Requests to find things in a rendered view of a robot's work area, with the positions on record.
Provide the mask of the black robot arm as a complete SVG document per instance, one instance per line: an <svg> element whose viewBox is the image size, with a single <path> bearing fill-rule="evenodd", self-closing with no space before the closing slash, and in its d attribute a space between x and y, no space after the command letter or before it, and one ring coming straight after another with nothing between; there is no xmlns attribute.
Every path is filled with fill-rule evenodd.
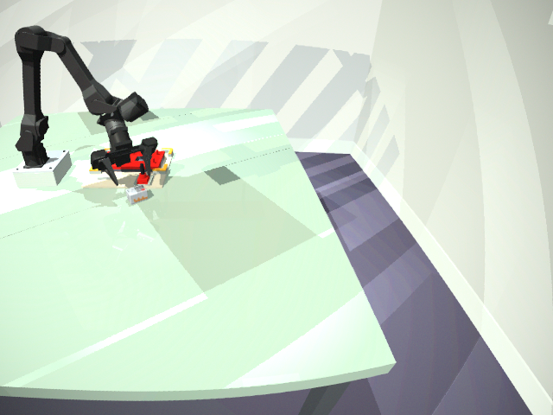
<svg viewBox="0 0 553 415"><path fill-rule="evenodd" d="M16 52L22 60L24 115L20 138L15 147L22 152L24 169L41 168L49 156L41 141L48 131L48 116L41 111L41 58L44 51L55 52L78 84L83 100L92 115L100 115L97 124L108 132L112 127L134 122L149 112L137 92L120 99L98 83L67 36L45 31L41 26L23 27L15 33ZM102 114L106 113L104 116Z"/></svg>

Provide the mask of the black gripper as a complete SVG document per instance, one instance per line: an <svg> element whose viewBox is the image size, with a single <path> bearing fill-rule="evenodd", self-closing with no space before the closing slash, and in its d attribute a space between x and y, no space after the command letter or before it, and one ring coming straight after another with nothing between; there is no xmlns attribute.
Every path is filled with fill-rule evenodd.
<svg viewBox="0 0 553 415"><path fill-rule="evenodd" d="M150 176L150 158L152 154L156 152L158 145L158 141L155 137L149 137L143 139L141 144L133 146L128 130L128 127L123 124L112 127L107 132L112 152L105 153L105 150L96 150L91 154L90 163L92 165L92 169L103 170L117 186L118 178L115 175L110 159L135 154L138 151L141 151L144 166L147 170L148 176Z"/></svg>

